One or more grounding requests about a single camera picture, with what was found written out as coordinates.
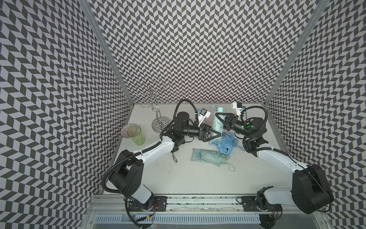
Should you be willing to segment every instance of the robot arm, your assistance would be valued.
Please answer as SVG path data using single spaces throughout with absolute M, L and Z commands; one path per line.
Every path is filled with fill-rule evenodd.
M 107 188 L 106 178 L 102 180 L 103 189 L 134 198 L 139 201 L 141 209 L 150 209 L 154 195 L 147 187 L 141 185 L 143 167 L 166 153 L 177 151 L 178 147 L 185 143 L 184 136 L 197 137 L 204 142 L 220 137 L 219 132 L 203 123 L 203 120 L 209 115 L 210 113 L 205 109 L 199 110 L 198 120 L 190 125 L 189 122 L 193 121 L 190 120 L 188 113 L 180 112 L 173 117 L 173 121 L 164 130 L 159 141 L 137 151 L 122 151 L 115 165 L 106 173 L 108 179 L 118 190 Z M 211 132 L 217 135 L 210 137 Z
M 250 118 L 245 121 L 242 120 L 243 113 L 250 108 L 263 109 L 259 106 L 244 109 L 240 117 L 241 121 L 238 120 L 237 115 L 231 113 L 216 113 L 216 117 L 224 124 L 224 129 L 234 130 L 238 134 L 244 135 L 243 146 L 248 153 L 268 161 L 292 181 L 292 188 L 277 189 L 270 186 L 259 190 L 257 192 L 257 206 L 262 210 L 268 210 L 272 209 L 274 204 L 294 205 L 303 212 L 310 214 L 330 204 L 333 201 L 333 195 L 325 172 L 321 167 L 317 165 L 309 166 L 306 163 L 296 161 L 287 153 L 272 147 L 258 148 L 260 145 L 268 143 L 262 137 L 266 132 L 267 113 L 263 109 L 266 113 L 264 119 Z M 200 113 L 197 113 L 196 122 L 190 125 L 191 120 L 186 112 L 180 112 L 176 117 L 174 115 L 173 121 L 161 134 L 160 141 L 141 150 L 134 152 L 124 150 L 120 153 L 115 165 L 103 176 L 103 189 L 138 200 L 139 207 L 143 210 L 151 209 L 154 194 L 147 187 L 141 185 L 144 165 L 148 165 L 163 154 L 177 151 L 178 147 L 185 143 L 184 136 L 198 137 L 201 141 L 209 141 L 220 137 L 219 132 L 212 130 L 210 126 L 203 123 L 203 119 L 208 116 L 207 111 L 202 109 Z M 209 137 L 211 132 L 217 135 Z M 118 190 L 106 187 L 107 178 Z
M 250 118 L 243 120 L 243 113 L 250 108 L 260 108 L 265 112 L 265 118 Z M 291 158 L 286 152 L 273 147 L 258 148 L 264 143 L 262 135 L 267 131 L 267 111 L 260 106 L 244 109 L 241 121 L 231 113 L 216 113 L 216 117 L 224 124 L 224 129 L 234 130 L 242 134 L 243 146 L 248 153 L 253 154 L 275 166 L 292 182 L 292 188 L 278 189 L 273 186 L 265 187 L 257 192 L 257 206 L 262 210 L 272 208 L 275 204 L 297 206 L 304 213 L 310 214 L 333 202 L 334 197 L 326 179 L 324 170 L 318 165 L 306 163 Z

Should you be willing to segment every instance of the black and white pattern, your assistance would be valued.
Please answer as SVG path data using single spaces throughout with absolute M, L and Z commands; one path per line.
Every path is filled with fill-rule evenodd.
M 131 94 L 153 79 L 166 102 L 262 102 L 316 0 L 90 0 Z M 146 102 L 147 98 L 137 98 Z
M 365 8 L 331 1 L 270 103 L 295 157 L 325 169 L 342 229 L 366 228 Z
M 78 226 L 128 112 L 76 0 L 0 1 L 0 228 Z

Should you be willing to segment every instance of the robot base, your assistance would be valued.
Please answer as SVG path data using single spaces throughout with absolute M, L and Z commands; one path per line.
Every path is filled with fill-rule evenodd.
M 257 205 L 257 197 L 258 196 L 242 196 L 240 197 L 242 199 L 242 205 L 244 208 L 244 211 L 265 211 L 265 212 L 273 212 L 274 211 L 282 211 L 282 207 L 280 204 L 269 204 L 265 209 L 261 209 Z
M 128 206 L 129 211 L 154 211 L 155 204 L 157 205 L 156 211 L 165 211 L 167 208 L 167 197 L 166 196 L 154 196 L 153 204 L 151 209 L 143 209 L 141 203 L 138 200 L 130 201 Z

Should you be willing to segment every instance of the green glass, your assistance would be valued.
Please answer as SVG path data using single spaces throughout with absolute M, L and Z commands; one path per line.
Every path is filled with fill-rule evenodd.
M 131 126 L 127 134 L 137 145 L 142 145 L 145 142 L 145 136 L 139 126 Z

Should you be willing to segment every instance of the metal stand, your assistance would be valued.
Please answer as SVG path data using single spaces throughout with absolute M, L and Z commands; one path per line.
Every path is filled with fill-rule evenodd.
M 157 79 L 154 80 L 155 85 L 158 85 L 159 81 Z M 140 90 L 143 91 L 144 84 L 139 84 Z M 156 133 L 160 133 L 163 131 L 164 127 L 170 123 L 170 119 L 165 116 L 161 116 L 160 110 L 158 109 L 158 101 L 164 102 L 165 100 L 159 100 L 157 94 L 162 92 L 162 90 L 157 90 L 154 86 L 147 86 L 147 93 L 138 93 L 133 94 L 132 96 L 135 98 L 136 96 L 147 96 L 150 103 L 147 104 L 140 104 L 143 108 L 148 108 L 151 106 L 152 110 L 156 114 L 156 118 L 151 123 L 151 127 Z

